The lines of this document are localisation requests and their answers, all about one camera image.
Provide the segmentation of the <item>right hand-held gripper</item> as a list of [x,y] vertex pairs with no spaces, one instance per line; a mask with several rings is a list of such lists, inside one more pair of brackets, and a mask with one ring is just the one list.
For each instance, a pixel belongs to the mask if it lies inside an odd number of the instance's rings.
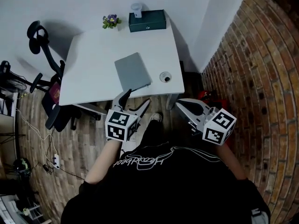
[[210,107],[196,99],[177,101],[175,106],[193,130],[202,132],[203,140],[219,146],[231,135],[237,121],[237,118],[225,109]]

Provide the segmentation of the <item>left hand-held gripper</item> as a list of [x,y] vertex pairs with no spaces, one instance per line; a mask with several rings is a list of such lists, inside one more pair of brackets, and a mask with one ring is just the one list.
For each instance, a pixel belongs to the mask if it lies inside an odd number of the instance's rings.
[[106,137],[108,139],[127,142],[137,131],[137,126],[145,112],[147,111],[151,100],[143,101],[136,109],[125,110],[127,100],[130,97],[132,89],[118,95],[112,102],[105,121]]

